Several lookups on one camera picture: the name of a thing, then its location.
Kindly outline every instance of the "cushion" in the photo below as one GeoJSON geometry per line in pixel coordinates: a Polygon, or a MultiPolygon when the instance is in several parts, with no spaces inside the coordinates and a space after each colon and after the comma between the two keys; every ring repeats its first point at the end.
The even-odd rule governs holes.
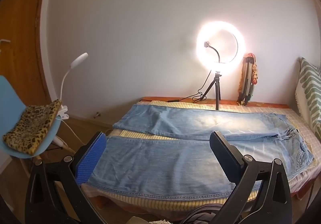
{"type": "Polygon", "coordinates": [[[33,155],[57,116],[61,100],[44,106],[27,106],[14,128],[2,138],[12,149],[33,155]]]}
{"type": "Polygon", "coordinates": [[[301,116],[321,140],[321,70],[304,58],[295,95],[301,116]]]}

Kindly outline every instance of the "blue gripper pad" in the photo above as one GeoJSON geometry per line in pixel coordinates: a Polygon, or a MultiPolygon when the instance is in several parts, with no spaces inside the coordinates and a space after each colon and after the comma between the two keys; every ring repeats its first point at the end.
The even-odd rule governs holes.
{"type": "Polygon", "coordinates": [[[86,183],[106,148],[106,135],[100,133],[77,164],[75,179],[78,185],[86,183]]]}

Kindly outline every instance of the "denim fabric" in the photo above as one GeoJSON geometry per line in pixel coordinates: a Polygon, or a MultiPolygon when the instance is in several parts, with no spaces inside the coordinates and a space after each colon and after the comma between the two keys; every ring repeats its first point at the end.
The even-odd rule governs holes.
{"type": "Polygon", "coordinates": [[[227,140],[251,140],[298,135],[286,116],[274,113],[238,113],[135,104],[114,128],[151,133],[177,139],[209,140],[220,131],[227,140]]]}
{"type": "MultiPolygon", "coordinates": [[[[288,179],[313,159],[298,134],[291,138],[233,136],[229,143],[257,161],[280,158],[288,179]]],[[[114,136],[107,138],[106,149],[87,184],[120,195],[170,201],[227,197],[235,187],[226,178],[209,141],[114,136]]]]}

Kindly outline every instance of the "green and white striped pillow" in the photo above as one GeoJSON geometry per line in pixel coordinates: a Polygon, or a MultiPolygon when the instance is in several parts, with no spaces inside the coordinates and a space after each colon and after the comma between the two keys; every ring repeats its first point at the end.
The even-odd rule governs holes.
{"type": "Polygon", "coordinates": [[[321,140],[321,70],[304,58],[295,95],[301,116],[321,140]]]}

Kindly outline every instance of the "tripod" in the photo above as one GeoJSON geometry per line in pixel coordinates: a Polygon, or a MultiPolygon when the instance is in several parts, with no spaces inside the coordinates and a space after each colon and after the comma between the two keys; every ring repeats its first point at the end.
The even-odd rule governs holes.
{"type": "Polygon", "coordinates": [[[208,91],[212,88],[213,84],[215,84],[215,101],[216,101],[216,108],[215,109],[216,110],[219,109],[219,101],[220,101],[219,78],[221,76],[222,75],[220,75],[219,72],[216,72],[213,82],[211,82],[211,84],[206,89],[205,93],[200,97],[200,101],[202,101],[204,99],[204,97],[206,96],[206,94],[208,93],[208,91]]]}

